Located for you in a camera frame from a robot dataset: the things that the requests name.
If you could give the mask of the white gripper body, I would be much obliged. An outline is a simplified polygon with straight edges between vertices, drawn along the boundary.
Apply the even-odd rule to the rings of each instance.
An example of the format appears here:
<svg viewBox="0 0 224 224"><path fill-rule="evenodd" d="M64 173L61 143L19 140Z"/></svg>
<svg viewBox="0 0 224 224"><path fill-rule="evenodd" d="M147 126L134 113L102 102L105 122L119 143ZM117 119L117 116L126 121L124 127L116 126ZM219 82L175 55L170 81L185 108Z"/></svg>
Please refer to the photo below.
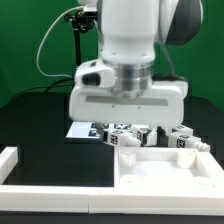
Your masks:
<svg viewBox="0 0 224 224"><path fill-rule="evenodd" d="M183 122L184 81L155 81L140 97L115 96L109 89L75 87L69 100L73 121L171 128Z"/></svg>

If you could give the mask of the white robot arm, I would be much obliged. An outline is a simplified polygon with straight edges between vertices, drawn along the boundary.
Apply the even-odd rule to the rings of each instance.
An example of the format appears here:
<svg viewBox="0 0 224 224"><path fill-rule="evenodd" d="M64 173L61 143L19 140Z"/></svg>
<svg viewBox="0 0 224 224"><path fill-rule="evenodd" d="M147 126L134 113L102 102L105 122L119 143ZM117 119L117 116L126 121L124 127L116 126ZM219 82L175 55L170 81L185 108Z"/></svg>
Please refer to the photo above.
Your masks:
<svg viewBox="0 0 224 224"><path fill-rule="evenodd" d="M199 32L201 0L97 0L101 52L81 64L69 102L74 121L170 128L184 116L188 83L153 74L155 44L184 45Z"/></svg>

